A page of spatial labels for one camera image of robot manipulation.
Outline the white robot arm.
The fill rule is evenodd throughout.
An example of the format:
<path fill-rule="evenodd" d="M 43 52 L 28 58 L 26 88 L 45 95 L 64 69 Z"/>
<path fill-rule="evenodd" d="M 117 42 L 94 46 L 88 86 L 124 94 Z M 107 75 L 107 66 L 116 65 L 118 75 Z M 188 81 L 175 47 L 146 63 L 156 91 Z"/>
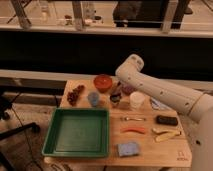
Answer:
<path fill-rule="evenodd" d="M 116 77 L 198 123 L 191 171 L 213 171 L 213 96 L 141 72 L 143 59 L 131 54 L 115 70 Z"/>

